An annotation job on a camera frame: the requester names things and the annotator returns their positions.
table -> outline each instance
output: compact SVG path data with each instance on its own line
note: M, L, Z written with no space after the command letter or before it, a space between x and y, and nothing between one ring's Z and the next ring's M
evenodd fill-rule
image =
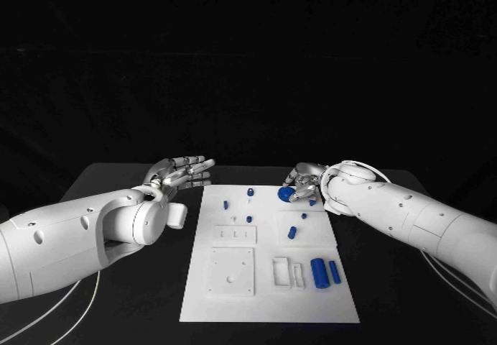
M95 163L60 201L141 184L151 164ZM290 167L214 166L214 184L280 185ZM403 170L381 170L391 182L426 194ZM89 313L59 344L495 344L497 324L443 283L419 251L357 218L328 213L361 323L180 323L185 277L203 188L178 191L188 207L181 230L100 271ZM7 344L50 344L79 319L96 275L40 323ZM70 287L0 305L0 339L30 323Z

blue object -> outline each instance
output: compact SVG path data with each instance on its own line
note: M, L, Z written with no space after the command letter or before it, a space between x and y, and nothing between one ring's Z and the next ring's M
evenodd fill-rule
M311 269L314 275L314 284L318 289L329 287L328 274L325 273L324 260L316 258L311 260Z
M295 193L295 190L290 187L280 187L278 189L278 197L286 203L289 202L288 199L289 199L289 196L292 196L293 193Z
M288 233L288 238L289 238L289 239L293 239L293 238L295 238L295 233L296 233L296 227L292 226L292 227L289 228L289 233Z
M335 284L339 284L339 275L338 275L337 265L335 265L334 261L329 261L328 263L329 263L332 281Z

blue ball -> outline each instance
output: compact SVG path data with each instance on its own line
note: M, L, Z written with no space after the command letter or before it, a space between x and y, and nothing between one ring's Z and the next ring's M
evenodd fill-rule
M292 196L293 193L295 193L295 190L290 187L280 187L278 189L278 197L286 203L289 202L288 199L289 199L289 196Z

